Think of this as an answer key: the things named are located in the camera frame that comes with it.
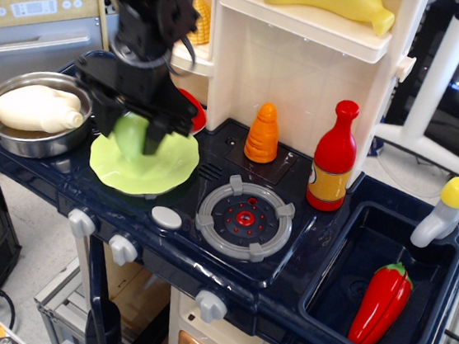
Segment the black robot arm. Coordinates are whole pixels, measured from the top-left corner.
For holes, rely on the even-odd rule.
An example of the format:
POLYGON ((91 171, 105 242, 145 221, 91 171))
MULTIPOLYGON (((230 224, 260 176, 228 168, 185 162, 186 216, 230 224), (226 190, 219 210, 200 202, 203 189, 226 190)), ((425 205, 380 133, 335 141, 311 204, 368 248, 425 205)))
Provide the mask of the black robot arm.
POLYGON ((81 56, 77 78, 92 99, 97 129, 109 135, 127 112, 148 121, 139 145, 152 156, 169 134, 189 135, 198 109, 171 81, 173 45, 196 31, 194 0, 115 0, 117 33, 108 59, 81 56))

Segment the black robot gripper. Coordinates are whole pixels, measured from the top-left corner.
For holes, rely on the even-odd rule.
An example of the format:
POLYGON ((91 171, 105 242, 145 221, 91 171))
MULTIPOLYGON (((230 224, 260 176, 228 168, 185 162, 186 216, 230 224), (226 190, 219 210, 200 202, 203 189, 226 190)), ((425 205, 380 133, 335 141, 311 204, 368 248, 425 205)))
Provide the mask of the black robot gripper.
POLYGON ((198 110, 172 83, 173 45, 196 30, 198 15, 174 12, 160 20, 119 6, 119 20, 108 57, 81 56, 77 78, 92 97, 97 129, 109 136, 131 111, 149 122, 143 154, 152 156, 170 133, 189 135, 198 110))

